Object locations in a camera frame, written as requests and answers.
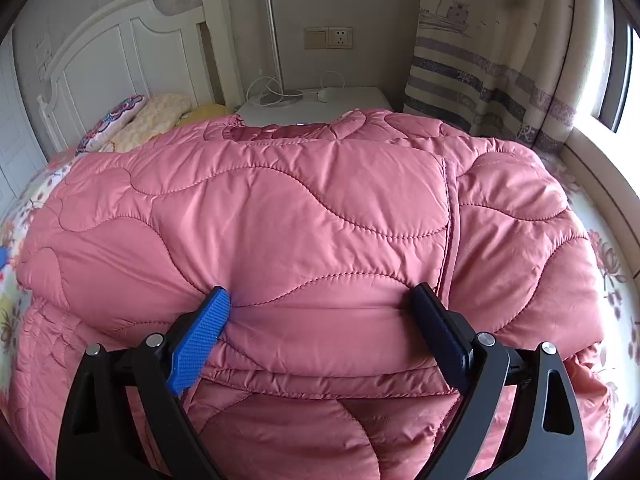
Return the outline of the pink quilted coat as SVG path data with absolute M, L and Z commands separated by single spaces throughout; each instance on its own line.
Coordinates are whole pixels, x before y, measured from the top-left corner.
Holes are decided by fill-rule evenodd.
M 231 479 L 420 470 L 460 403 L 405 308 L 420 283 L 507 346 L 553 342 L 588 462 L 603 448 L 596 257 L 521 144 L 387 110 L 266 128 L 228 116 L 61 160 L 35 198 L 1 405 L 46 474 L 88 344 L 140 344 L 218 286 L 229 322 L 184 407 Z

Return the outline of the white wardrobe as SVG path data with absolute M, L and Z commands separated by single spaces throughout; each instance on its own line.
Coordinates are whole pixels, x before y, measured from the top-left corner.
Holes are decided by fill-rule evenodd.
M 5 214 L 47 162 L 24 107 L 12 29 L 2 40 L 0 62 L 0 210 Z

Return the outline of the floral bed sheet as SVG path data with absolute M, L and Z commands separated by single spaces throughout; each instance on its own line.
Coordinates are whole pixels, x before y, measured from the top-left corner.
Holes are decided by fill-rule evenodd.
M 25 191 L 9 208 L 1 223 L 1 246 L 8 251 L 1 268 L 1 411 L 9 414 L 10 381 L 16 358 L 17 336 L 32 293 L 17 284 L 15 269 L 32 215 L 40 209 L 75 161 L 75 152 L 59 154 L 39 170 Z M 639 419 L 639 296 L 629 266 L 612 230 L 574 174 L 559 157 L 540 156 L 548 173 L 562 186 L 570 208 L 588 230 L 596 256 L 604 338 L 600 363 L 594 367 L 610 392 L 610 419 L 596 466 L 612 458 L 631 435 Z

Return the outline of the colourful patterned pillow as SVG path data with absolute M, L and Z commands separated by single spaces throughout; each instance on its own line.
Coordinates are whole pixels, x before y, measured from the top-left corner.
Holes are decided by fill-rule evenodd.
M 116 133 L 132 122 L 148 99 L 143 94 L 134 94 L 118 103 L 85 133 L 77 145 L 76 154 L 93 153 L 103 148 Z

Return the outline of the cream checked pillow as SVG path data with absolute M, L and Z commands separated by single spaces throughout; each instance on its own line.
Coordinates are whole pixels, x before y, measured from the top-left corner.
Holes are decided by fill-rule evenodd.
M 101 148 L 102 153 L 127 153 L 173 128 L 192 110 L 191 100 L 182 94 L 151 96 L 134 120 Z

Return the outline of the white wooden headboard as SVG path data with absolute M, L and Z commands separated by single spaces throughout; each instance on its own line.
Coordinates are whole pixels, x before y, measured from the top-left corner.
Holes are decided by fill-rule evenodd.
M 155 0 L 115 0 L 67 37 L 46 73 L 51 95 L 37 101 L 54 148 L 65 151 L 133 94 L 179 93 L 195 107 L 245 102 L 229 0 L 202 0 L 175 15 Z

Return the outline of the yellow pillow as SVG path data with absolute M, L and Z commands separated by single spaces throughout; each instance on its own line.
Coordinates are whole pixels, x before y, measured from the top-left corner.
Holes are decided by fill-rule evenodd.
M 176 127 L 194 124 L 194 122 L 206 122 L 206 120 L 218 119 L 230 115 L 232 115 L 232 111 L 224 105 L 215 103 L 206 104 L 183 114 L 178 119 L 178 122 L 176 122 Z

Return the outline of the white bedside table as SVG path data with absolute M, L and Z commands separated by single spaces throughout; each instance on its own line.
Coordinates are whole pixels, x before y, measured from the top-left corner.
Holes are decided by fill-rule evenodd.
M 296 102 L 262 105 L 247 101 L 238 114 L 252 127 L 333 122 L 351 110 L 392 110 L 381 90 L 375 87 L 304 90 Z

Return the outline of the silver lamp pole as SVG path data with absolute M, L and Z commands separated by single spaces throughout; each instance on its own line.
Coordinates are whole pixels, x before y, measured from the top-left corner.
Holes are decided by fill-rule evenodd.
M 268 107 L 294 104 L 303 99 L 303 93 L 299 90 L 285 89 L 273 0 L 266 0 L 266 9 L 274 75 L 266 83 L 265 94 L 260 99 L 260 102 Z

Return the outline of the dark framed window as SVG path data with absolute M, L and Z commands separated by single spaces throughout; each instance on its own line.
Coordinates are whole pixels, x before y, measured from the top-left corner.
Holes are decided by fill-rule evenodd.
M 639 131 L 639 27 L 620 0 L 612 0 L 613 43 L 600 122 L 618 136 Z

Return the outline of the beige printed curtain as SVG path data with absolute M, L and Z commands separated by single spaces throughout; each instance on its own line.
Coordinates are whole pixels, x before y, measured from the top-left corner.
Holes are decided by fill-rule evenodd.
M 558 154 L 598 112 L 613 0 L 420 0 L 404 110 Z

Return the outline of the wall socket plate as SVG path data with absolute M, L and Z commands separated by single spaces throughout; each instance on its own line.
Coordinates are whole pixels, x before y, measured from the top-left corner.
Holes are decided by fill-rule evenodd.
M 352 50 L 354 30 L 351 27 L 307 27 L 303 40 L 306 50 Z

